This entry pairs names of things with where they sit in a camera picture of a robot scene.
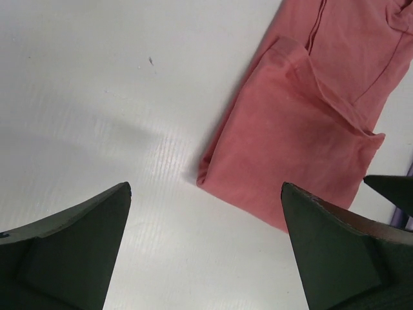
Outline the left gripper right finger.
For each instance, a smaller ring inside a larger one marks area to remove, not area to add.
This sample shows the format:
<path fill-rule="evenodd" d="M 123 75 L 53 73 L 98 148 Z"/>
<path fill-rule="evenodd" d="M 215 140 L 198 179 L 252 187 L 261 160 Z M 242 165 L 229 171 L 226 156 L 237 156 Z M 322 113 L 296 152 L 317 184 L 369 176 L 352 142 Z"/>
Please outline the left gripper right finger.
<path fill-rule="evenodd" d="M 412 309 L 412 232 L 284 183 L 281 203 L 309 309 Z"/>

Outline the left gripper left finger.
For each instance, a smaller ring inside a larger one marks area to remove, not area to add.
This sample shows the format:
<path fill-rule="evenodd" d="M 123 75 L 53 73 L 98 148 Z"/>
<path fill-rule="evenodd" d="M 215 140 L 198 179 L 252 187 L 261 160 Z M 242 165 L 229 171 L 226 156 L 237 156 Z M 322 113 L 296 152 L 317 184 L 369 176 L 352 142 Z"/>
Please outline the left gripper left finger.
<path fill-rule="evenodd" d="M 1 233 L 1 309 L 102 309 L 131 206 L 119 183 Z"/>

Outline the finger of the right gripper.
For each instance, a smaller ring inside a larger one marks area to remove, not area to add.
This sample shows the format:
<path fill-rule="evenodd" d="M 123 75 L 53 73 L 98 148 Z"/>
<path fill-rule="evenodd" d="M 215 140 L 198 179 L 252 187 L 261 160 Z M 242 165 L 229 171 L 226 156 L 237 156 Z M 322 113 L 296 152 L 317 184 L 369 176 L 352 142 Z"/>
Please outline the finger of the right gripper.
<path fill-rule="evenodd" d="M 412 177 L 368 175 L 363 181 L 397 208 L 412 217 Z"/>

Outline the pink red t shirt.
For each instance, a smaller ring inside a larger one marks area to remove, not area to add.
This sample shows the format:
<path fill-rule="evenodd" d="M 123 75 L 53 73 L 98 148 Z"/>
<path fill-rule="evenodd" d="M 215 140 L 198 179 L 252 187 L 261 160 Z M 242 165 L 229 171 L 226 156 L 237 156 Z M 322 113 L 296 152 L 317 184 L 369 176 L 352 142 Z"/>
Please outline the pink red t shirt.
<path fill-rule="evenodd" d="M 281 230 L 285 182 L 349 208 L 411 61 L 411 1 L 283 1 L 201 158 L 197 186 Z"/>

